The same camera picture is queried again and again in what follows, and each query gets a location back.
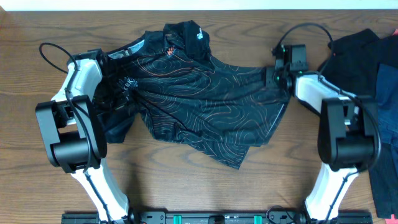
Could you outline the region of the black orange-patterned jersey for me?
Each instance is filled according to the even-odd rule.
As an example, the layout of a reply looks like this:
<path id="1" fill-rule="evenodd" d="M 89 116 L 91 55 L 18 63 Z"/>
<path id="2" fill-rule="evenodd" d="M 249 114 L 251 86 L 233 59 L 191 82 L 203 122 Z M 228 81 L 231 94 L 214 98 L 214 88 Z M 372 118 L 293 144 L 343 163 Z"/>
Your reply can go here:
<path id="1" fill-rule="evenodd" d="M 154 139 L 238 169 L 250 147 L 269 142 L 290 100 L 264 67 L 214 57 L 193 21 L 147 31 L 106 56 L 93 104 L 109 143 L 122 143 L 139 114 Z"/>

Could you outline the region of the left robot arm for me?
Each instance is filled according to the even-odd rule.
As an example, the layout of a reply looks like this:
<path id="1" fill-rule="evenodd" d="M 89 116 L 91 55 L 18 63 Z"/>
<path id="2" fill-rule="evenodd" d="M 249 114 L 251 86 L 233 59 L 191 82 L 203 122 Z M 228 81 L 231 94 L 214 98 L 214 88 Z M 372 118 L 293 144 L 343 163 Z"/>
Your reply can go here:
<path id="1" fill-rule="evenodd" d="M 84 188 L 98 213 L 67 216 L 67 223 L 138 223 L 139 217 L 106 161 L 107 143 L 94 109 L 97 86 L 106 74 L 107 57 L 100 49 L 71 55 L 59 92 L 35 108 L 47 157 Z"/>

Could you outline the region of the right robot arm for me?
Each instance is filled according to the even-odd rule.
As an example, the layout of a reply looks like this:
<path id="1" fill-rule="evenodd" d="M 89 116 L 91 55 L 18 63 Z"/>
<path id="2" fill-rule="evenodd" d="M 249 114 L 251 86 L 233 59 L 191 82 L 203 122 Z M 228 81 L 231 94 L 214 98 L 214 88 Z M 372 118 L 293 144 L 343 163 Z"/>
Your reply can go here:
<path id="1" fill-rule="evenodd" d="M 275 65 L 267 68 L 268 85 L 275 84 L 319 115 L 317 148 L 322 161 L 315 185 L 297 212 L 268 211 L 271 223 L 371 223 L 369 212 L 339 210 L 357 176 L 379 159 L 381 138 L 376 102 L 356 96 L 310 71 L 304 45 L 277 44 Z"/>

